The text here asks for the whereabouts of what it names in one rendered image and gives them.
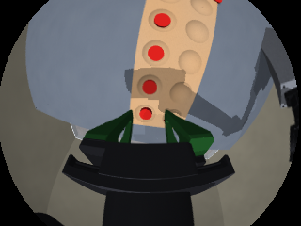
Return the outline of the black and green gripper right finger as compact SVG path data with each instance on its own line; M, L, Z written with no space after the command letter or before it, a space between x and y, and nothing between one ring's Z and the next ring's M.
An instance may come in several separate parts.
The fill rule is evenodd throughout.
M214 142L211 131L165 110L166 143L178 143L172 128L179 136L179 142L189 142L192 144L195 156L206 154Z

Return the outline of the tan tray with round pockets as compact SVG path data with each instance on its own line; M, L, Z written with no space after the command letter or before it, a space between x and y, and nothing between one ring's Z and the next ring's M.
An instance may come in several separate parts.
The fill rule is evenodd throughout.
M167 27L158 27L154 17L170 17ZM130 110L133 124L165 128L165 110L185 120L196 97L210 54L217 14L214 0L146 0L135 52ZM160 46L164 56L151 60L148 51ZM143 91L146 80L157 90ZM151 118L139 116L144 107Z

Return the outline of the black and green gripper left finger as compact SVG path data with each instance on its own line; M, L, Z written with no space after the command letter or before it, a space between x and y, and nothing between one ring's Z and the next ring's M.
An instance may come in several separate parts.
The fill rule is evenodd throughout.
M129 110L123 115L87 131L84 138L119 142L119 135L125 128L120 142L131 143L133 121L133 110Z

